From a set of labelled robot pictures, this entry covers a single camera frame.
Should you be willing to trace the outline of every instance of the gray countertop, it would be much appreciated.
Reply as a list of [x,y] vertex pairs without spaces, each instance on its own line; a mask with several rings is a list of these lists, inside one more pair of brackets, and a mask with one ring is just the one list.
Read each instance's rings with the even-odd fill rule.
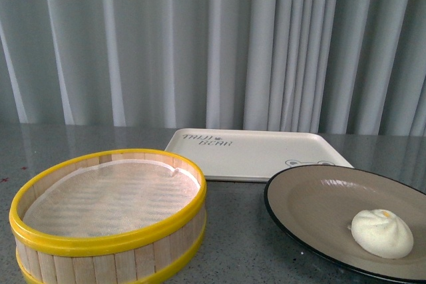
[[[175,129],[0,126],[0,283],[24,283],[9,209],[39,172],[84,154],[119,148],[163,150]],[[426,191],[426,138],[321,134],[355,168]],[[339,267],[288,237],[270,218],[263,183],[208,182],[201,248],[167,283],[385,283]]]

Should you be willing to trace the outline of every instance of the white tray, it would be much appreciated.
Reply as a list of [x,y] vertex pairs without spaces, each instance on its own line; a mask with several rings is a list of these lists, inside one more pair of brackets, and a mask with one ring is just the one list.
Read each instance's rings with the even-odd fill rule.
[[207,180],[267,182],[286,168],[329,164],[352,168],[321,136],[248,130],[177,130],[166,147],[195,162]]

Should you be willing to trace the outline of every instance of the steamed bun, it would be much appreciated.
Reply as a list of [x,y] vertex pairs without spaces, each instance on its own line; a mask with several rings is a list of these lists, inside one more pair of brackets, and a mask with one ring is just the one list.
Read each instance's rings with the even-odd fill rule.
[[413,249],[413,234],[408,225],[387,210],[363,210],[352,220],[353,238],[371,254],[399,259]]

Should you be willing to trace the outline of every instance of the white curtain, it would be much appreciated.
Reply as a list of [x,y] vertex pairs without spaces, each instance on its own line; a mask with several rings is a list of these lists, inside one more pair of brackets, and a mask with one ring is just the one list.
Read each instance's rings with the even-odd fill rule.
[[0,0],[0,122],[426,135],[426,0]]

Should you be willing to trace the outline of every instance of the brown plate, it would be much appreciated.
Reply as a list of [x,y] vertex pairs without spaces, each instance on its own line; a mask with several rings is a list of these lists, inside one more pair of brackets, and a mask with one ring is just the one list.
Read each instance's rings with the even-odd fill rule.
[[[401,283],[426,283],[426,195],[370,172],[341,166],[299,166],[266,184],[265,203],[288,235],[353,271]],[[361,210],[386,209],[407,223],[414,247],[401,259],[372,255],[352,237]]]

